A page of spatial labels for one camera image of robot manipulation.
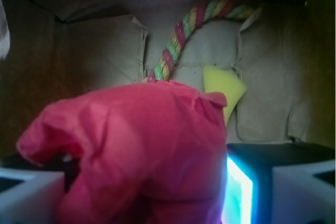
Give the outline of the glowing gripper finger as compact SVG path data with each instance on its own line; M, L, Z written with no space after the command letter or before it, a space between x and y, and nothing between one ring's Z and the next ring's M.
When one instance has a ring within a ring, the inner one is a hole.
M271 178L266 146L227 145L222 223L271 223Z

